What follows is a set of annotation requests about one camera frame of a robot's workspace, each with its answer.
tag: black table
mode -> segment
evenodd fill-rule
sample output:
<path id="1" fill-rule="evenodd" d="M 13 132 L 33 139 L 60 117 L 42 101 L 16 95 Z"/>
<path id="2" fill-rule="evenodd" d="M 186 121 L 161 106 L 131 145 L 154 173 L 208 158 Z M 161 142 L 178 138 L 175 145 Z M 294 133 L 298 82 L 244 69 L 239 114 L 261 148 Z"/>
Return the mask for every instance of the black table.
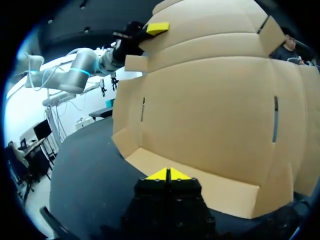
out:
<path id="1" fill-rule="evenodd" d="M 106 107 L 106 108 L 103 108 L 98 111 L 94 111 L 94 112 L 90 113 L 89 116 L 92 117 L 93 120 L 96 120 L 96 118 L 104 118 L 105 119 L 107 117 L 112 116 L 112 110 L 113 110 L 113 107 Z"/>
<path id="2" fill-rule="evenodd" d="M 101 225 L 119 228 L 120 217 L 143 173 L 127 163 L 111 136 L 113 119 L 105 118 L 65 139 L 51 176 L 50 211 L 76 236 L 89 239 Z M 219 233 L 241 234 L 268 216 L 252 220 L 212 211 Z"/>

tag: cardboard panel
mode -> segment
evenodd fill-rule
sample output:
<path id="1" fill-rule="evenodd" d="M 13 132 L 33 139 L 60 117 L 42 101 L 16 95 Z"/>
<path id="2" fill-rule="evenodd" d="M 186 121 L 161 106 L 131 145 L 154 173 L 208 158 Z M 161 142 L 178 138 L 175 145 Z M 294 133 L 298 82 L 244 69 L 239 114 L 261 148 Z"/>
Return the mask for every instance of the cardboard panel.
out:
<path id="1" fill-rule="evenodd" d="M 112 140 L 124 158 L 130 156 L 139 148 L 133 132 L 128 127 L 113 135 Z"/>
<path id="2" fill-rule="evenodd" d="M 236 0 L 183 0 L 149 20 L 148 23 L 169 22 L 170 29 L 143 42 L 140 48 L 150 56 L 170 46 L 204 36 L 257 33 L 266 19 L 267 14 L 254 1 L 248 1 L 246 7 L 242 7 Z"/>
<path id="3" fill-rule="evenodd" d="M 271 213 L 294 199 L 292 169 L 289 163 L 275 164 L 265 184 L 260 187 L 252 218 Z"/>
<path id="4" fill-rule="evenodd" d="M 144 80 L 144 76 L 130 80 L 122 80 L 118 83 L 116 98 L 114 100 L 112 118 L 113 118 L 113 134 L 128 126 L 129 109 L 132 105 L 132 97 Z"/>
<path id="5" fill-rule="evenodd" d="M 147 72 L 147 60 L 146 56 L 127 55 L 125 57 L 124 70 L 126 72 Z"/>
<path id="6" fill-rule="evenodd" d="M 180 2 L 180 1 L 182 1 L 182 0 L 165 0 L 165 1 L 162 1 L 162 2 L 160 2 L 159 4 L 157 4 L 154 7 L 154 9 L 152 10 L 152 14 L 155 15 L 158 12 L 160 12 L 161 10 L 166 9 L 166 8 L 170 7 L 171 5 L 176 4 L 176 3 Z"/>
<path id="7" fill-rule="evenodd" d="M 306 96 L 307 136 L 294 190 L 310 196 L 320 175 L 320 74 L 315 67 L 299 66 L 299 69 Z"/>
<path id="8" fill-rule="evenodd" d="M 261 45 L 263 46 L 264 52 L 267 56 L 269 56 L 286 40 L 280 26 L 272 16 L 268 17 L 259 33 L 259 37 Z"/>
<path id="9" fill-rule="evenodd" d="M 148 74 L 142 147 L 261 186 L 274 149 L 269 63 L 258 57 L 216 57 Z"/>
<path id="10" fill-rule="evenodd" d="M 305 89 L 298 65 L 270 60 L 278 99 L 277 138 L 274 162 L 279 166 L 290 163 L 293 179 L 300 169 L 306 147 L 307 109 Z"/>
<path id="11" fill-rule="evenodd" d="M 229 56 L 268 57 L 258 34 L 221 33 L 191 39 L 151 55 L 148 72 L 194 60 Z"/>
<path id="12" fill-rule="evenodd" d="M 240 218 L 252 218 L 258 186 L 209 174 L 168 160 L 143 148 L 139 148 L 126 160 L 147 176 L 163 168 L 172 167 L 189 177 L 197 178 L 202 185 L 203 199 L 209 208 Z"/>

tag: cardboard flap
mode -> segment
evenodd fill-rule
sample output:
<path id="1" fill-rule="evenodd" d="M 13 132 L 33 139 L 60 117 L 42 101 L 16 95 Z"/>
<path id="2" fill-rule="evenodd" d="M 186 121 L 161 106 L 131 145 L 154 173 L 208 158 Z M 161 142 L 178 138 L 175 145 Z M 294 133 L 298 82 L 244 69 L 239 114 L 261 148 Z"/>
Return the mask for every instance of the cardboard flap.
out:
<path id="1" fill-rule="evenodd" d="M 268 58 L 216 57 L 149 73 L 141 147 L 261 186 L 274 150 L 275 93 L 269 63 Z"/>
<path id="2" fill-rule="evenodd" d="M 277 97 L 273 161 L 279 165 L 289 163 L 295 180 L 302 164 L 307 136 L 303 80 L 298 65 L 274 59 L 270 62 L 275 79 L 274 96 Z"/>
<path id="3" fill-rule="evenodd" d="M 151 56 L 168 47 L 204 36 L 257 33 L 267 17 L 253 0 L 248 1 L 247 5 L 238 4 L 236 0 L 183 0 L 153 15 L 148 23 L 168 22 L 170 29 L 144 41 L 140 48 Z"/>
<path id="4" fill-rule="evenodd" d="M 141 76 L 119 81 L 112 111 L 113 134 L 128 126 L 130 109 L 136 103 L 132 99 L 137 98 L 144 79 L 145 76 Z"/>
<path id="5" fill-rule="evenodd" d="M 127 55 L 125 57 L 124 70 L 126 72 L 148 72 L 148 57 Z"/>
<path id="6" fill-rule="evenodd" d="M 290 164 L 273 168 L 265 184 L 260 187 L 252 217 L 271 213 L 294 199 L 293 176 Z"/>
<path id="7" fill-rule="evenodd" d="M 166 9 L 167 7 L 170 7 L 171 5 L 176 4 L 180 1 L 186 1 L 186 0 L 165 0 L 165 1 L 162 1 L 154 7 L 154 9 L 152 10 L 152 14 L 155 15 L 158 12 L 160 12 L 161 10 Z"/>
<path id="8" fill-rule="evenodd" d="M 320 74 L 316 67 L 298 67 L 306 96 L 307 135 L 303 162 L 294 183 L 294 190 L 310 196 L 320 175 Z"/>
<path id="9" fill-rule="evenodd" d="M 133 132 L 128 127 L 113 135 L 112 140 L 124 158 L 130 156 L 139 148 Z"/>
<path id="10" fill-rule="evenodd" d="M 208 208 L 240 218 L 252 218 L 258 186 L 209 174 L 168 160 L 143 148 L 139 148 L 126 160 L 147 176 L 163 168 L 175 168 L 191 178 L 197 178 Z"/>
<path id="11" fill-rule="evenodd" d="M 269 16 L 262 26 L 259 37 L 266 56 L 269 56 L 286 40 L 280 26 L 272 16 Z"/>

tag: yellow triangle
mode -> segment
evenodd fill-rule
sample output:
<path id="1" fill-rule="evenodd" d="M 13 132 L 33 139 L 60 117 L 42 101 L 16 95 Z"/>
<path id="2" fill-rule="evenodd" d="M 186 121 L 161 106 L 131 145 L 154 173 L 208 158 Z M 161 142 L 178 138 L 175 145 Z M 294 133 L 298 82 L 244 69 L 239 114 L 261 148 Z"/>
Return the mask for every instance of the yellow triangle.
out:
<path id="1" fill-rule="evenodd" d="M 170 173 L 171 173 L 171 180 L 188 180 L 191 179 L 187 175 L 183 174 L 182 172 L 179 172 L 178 170 L 175 170 L 173 167 L 170 168 Z"/>
<path id="2" fill-rule="evenodd" d="M 146 179 L 147 180 L 166 180 L 166 176 L 167 176 L 167 168 L 164 168 L 160 171 L 157 171 L 155 174 L 148 176 Z"/>

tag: person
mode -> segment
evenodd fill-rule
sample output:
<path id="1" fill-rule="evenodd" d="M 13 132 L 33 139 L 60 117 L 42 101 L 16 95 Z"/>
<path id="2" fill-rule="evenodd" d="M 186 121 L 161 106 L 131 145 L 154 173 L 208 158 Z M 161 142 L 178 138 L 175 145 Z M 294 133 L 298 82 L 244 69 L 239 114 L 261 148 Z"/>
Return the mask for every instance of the person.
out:
<path id="1" fill-rule="evenodd" d="M 25 153 L 21 150 L 18 150 L 16 148 L 16 145 L 14 144 L 13 141 L 10 141 L 8 143 L 8 147 L 12 148 L 13 149 L 13 152 L 14 152 L 14 155 L 16 156 L 16 158 L 26 167 L 28 168 L 29 167 L 29 163 L 28 161 L 25 159 Z"/>
<path id="2" fill-rule="evenodd" d="M 302 58 L 296 52 L 294 33 L 286 27 L 282 27 L 281 29 L 285 35 L 285 42 L 270 55 L 270 58 L 305 65 Z"/>

